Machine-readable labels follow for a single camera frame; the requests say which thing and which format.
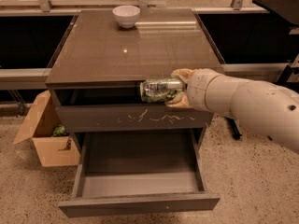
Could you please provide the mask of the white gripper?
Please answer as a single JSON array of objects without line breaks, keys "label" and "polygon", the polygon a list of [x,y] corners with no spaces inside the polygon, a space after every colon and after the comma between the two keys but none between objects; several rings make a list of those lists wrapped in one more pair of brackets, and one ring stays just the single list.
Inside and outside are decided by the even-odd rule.
[{"label": "white gripper", "polygon": [[233,93],[232,79],[211,69],[176,69],[171,77],[187,84],[187,94],[180,92],[165,103],[168,107],[194,108],[208,112],[228,112]]}]

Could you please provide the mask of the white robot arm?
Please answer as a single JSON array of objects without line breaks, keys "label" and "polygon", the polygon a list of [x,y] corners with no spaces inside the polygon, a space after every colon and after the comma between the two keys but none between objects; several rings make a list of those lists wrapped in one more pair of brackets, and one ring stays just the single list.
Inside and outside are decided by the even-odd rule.
[{"label": "white robot arm", "polygon": [[299,94],[266,81],[230,77],[211,69],[177,69],[187,89],[166,103],[237,120],[241,126],[299,153]]}]

